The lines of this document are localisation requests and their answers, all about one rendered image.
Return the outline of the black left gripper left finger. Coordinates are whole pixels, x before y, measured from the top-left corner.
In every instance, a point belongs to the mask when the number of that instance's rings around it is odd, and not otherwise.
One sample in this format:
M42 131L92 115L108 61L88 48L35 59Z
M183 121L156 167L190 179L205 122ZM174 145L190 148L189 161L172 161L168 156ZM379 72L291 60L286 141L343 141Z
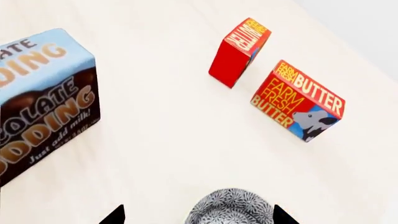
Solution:
M106 218L104 218L99 224L124 224L125 222L125 211L124 205L119 205L113 210Z

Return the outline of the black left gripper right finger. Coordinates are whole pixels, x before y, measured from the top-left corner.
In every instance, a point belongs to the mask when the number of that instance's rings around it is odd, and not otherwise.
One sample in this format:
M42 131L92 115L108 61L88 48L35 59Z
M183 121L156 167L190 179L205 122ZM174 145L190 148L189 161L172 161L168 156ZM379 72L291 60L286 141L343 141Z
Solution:
M274 224L299 224L283 208L274 205Z

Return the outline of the black patterned bowl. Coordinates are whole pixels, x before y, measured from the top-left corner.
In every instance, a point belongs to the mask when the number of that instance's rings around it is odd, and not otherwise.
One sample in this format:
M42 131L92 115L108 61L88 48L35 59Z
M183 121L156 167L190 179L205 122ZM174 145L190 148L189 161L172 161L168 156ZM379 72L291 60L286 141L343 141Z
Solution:
M228 188L203 197L184 224L274 224L274 209L247 190Z

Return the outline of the red butter box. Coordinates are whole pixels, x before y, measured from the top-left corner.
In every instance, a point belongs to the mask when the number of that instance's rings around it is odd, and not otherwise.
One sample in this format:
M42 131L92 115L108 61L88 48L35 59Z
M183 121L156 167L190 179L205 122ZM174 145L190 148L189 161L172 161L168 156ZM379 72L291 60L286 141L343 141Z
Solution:
M284 60L272 69L251 104L305 142L340 121L345 111L344 99Z
M209 74L228 88L234 87L271 33L253 18L247 18L221 41Z

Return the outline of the chocolate pudding box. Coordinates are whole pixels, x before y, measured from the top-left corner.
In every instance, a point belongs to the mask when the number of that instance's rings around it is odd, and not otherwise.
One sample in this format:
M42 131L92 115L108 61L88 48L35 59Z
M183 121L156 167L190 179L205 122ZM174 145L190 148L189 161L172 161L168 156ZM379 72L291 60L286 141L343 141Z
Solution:
M95 57L64 29L0 46L0 187L100 118Z

